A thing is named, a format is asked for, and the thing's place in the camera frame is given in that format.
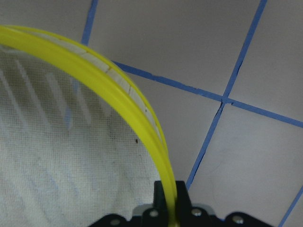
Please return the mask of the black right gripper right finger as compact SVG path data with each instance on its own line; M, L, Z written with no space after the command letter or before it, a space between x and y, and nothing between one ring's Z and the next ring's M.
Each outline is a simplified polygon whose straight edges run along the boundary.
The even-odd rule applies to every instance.
M201 206L193 206L184 181L176 181L176 218L180 227L212 227L212 220Z

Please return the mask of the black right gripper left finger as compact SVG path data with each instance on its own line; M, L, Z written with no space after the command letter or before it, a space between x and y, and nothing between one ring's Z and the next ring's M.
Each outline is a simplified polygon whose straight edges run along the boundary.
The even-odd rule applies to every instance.
M141 217L142 227L167 227L169 224L168 208L161 181L154 182L153 202L144 210Z

